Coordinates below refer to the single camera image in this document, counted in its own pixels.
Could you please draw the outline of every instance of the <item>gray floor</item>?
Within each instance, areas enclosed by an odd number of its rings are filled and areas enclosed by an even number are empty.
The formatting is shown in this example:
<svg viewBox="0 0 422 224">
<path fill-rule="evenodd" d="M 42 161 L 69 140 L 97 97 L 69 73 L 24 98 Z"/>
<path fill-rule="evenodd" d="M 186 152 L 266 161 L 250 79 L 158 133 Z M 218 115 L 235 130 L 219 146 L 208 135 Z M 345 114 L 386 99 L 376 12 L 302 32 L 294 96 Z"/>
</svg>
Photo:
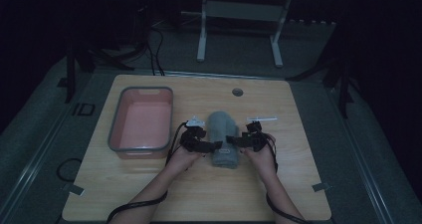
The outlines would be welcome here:
<svg viewBox="0 0 422 224">
<path fill-rule="evenodd" d="M 283 79 L 313 66 L 333 29 L 324 24 L 287 24 L 280 42 L 285 66 L 280 69 L 274 66 L 267 35 L 227 32 L 221 24 L 210 26 L 206 59 L 197 63 L 198 23 L 190 19 L 178 31 L 165 23 L 155 26 L 164 37 L 159 61 L 168 76 Z M 159 34 L 151 33 L 154 51 L 159 41 Z M 144 55 L 126 63 L 136 67 L 131 74 L 151 74 L 149 62 Z M 122 73 L 105 65 L 93 74 L 78 73 L 76 96 L 66 105 L 66 90 L 57 87 L 65 72 L 64 61 L 53 67 L 0 136 L 1 218 L 7 223 L 67 223 L 60 219 L 68 197 L 62 187 L 67 182 L 58 178 L 56 169 L 68 158 L 83 158 L 111 82 Z M 291 82 L 319 175 L 332 186 L 325 192 L 332 219 L 321 223 L 422 223 L 421 204 L 368 105 L 350 89 L 354 103 L 347 105 L 349 118 L 343 119 L 335 104 L 336 89 L 322 86 L 323 75 Z M 78 115 L 77 104 L 96 108 L 91 116 Z M 63 174 L 72 178 L 78 167 L 69 162 Z"/>
</svg>

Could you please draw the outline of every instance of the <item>plastic bin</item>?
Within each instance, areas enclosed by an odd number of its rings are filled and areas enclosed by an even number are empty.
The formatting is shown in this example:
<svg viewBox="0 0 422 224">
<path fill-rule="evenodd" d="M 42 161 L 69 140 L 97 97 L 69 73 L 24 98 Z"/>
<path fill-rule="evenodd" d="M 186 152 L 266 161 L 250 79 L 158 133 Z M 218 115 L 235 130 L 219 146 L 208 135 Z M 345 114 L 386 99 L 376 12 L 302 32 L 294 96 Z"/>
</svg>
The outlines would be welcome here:
<svg viewBox="0 0 422 224">
<path fill-rule="evenodd" d="M 163 158 L 167 155 L 173 91 L 168 87 L 134 87 L 121 92 L 108 137 L 120 158 Z"/>
</svg>

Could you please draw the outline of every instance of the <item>wooden table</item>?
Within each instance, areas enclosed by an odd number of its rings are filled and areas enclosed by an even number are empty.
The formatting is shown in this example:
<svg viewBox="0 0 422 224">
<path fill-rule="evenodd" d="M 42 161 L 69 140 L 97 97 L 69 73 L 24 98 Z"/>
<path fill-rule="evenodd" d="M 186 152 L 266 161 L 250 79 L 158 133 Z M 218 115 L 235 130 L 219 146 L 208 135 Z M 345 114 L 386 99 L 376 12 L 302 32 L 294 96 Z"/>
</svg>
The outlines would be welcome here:
<svg viewBox="0 0 422 224">
<path fill-rule="evenodd" d="M 197 115 L 206 120 L 215 111 L 227 112 L 240 131 L 247 117 L 276 116 L 262 121 L 264 132 L 277 139 L 279 177 L 306 219 L 327 220 L 331 213 L 317 167 L 290 86 L 283 81 L 192 77 L 117 76 L 87 149 L 75 185 L 82 196 L 71 194 L 63 211 L 68 221 L 106 220 L 117 206 L 128 202 L 164 166 L 163 159 L 120 159 L 108 148 L 107 137 L 120 92 L 133 86 L 173 89 L 175 129 Z M 242 89 L 241 97 L 232 90 Z M 211 154 L 200 158 L 174 181 L 154 221 L 271 221 L 265 189 L 251 162 L 240 154 L 237 169 L 211 165 Z"/>
</svg>

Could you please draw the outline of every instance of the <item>human hand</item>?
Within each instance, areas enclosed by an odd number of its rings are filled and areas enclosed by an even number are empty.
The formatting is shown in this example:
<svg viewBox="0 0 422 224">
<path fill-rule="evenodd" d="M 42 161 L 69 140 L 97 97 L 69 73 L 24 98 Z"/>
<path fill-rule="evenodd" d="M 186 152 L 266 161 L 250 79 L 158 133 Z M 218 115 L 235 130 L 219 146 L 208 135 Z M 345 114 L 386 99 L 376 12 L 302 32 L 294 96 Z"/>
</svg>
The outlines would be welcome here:
<svg viewBox="0 0 422 224">
<path fill-rule="evenodd" d="M 169 171 L 173 176 L 177 176 L 189 168 L 201 156 L 204 156 L 204 154 L 200 152 L 189 152 L 186 148 L 180 146 L 171 155 L 164 169 Z"/>
<path fill-rule="evenodd" d="M 266 135 L 270 138 L 270 143 L 275 144 L 276 139 L 268 133 L 266 133 Z M 276 166 L 270 146 L 265 145 L 258 152 L 249 148 L 241 148 L 240 151 L 251 159 L 261 178 L 276 174 Z"/>
</svg>

